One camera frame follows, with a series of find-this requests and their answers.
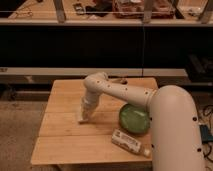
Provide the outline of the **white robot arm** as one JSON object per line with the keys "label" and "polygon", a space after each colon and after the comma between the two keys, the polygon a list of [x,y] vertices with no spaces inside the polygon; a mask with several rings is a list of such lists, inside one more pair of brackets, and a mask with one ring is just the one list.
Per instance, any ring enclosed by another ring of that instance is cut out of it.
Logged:
{"label": "white robot arm", "polygon": [[153,171],[205,171],[201,133],[192,96],[175,85],[157,90],[111,82],[99,72],[87,76],[80,116],[91,118],[101,94],[140,107],[149,113]]}

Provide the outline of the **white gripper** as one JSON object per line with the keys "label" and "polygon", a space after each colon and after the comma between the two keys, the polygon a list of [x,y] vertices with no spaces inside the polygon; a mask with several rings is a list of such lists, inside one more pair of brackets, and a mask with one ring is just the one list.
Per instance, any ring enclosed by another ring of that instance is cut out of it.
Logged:
{"label": "white gripper", "polygon": [[88,120],[92,114],[94,113],[95,109],[99,104],[98,99],[87,99],[86,97],[82,98],[82,105],[81,105],[81,116],[84,120]]}

